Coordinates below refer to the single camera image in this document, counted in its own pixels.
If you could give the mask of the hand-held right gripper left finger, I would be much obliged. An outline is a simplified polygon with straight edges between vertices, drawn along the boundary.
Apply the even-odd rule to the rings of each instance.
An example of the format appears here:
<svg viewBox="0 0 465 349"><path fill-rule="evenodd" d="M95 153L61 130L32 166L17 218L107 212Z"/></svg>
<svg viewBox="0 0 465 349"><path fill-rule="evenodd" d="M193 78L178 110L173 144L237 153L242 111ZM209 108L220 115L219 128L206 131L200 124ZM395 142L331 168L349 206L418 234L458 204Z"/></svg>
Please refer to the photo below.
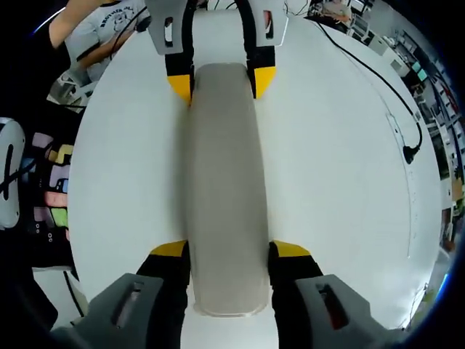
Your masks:
<svg viewBox="0 0 465 349"><path fill-rule="evenodd" d="M51 336L59 348L180 348L189 281L188 242L162 244L94 297L77 324Z"/></svg>

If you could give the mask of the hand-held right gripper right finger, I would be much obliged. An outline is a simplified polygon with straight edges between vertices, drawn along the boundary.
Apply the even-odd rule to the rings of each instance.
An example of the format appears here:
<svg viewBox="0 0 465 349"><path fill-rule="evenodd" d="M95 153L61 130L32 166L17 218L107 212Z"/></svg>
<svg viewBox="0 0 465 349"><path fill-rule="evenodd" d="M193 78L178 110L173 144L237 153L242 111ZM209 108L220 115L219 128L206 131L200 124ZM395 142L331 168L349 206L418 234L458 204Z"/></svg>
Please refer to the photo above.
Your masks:
<svg viewBox="0 0 465 349"><path fill-rule="evenodd" d="M401 348L403 332L383 327L369 301L302 246L271 241L267 269L279 348Z"/></svg>

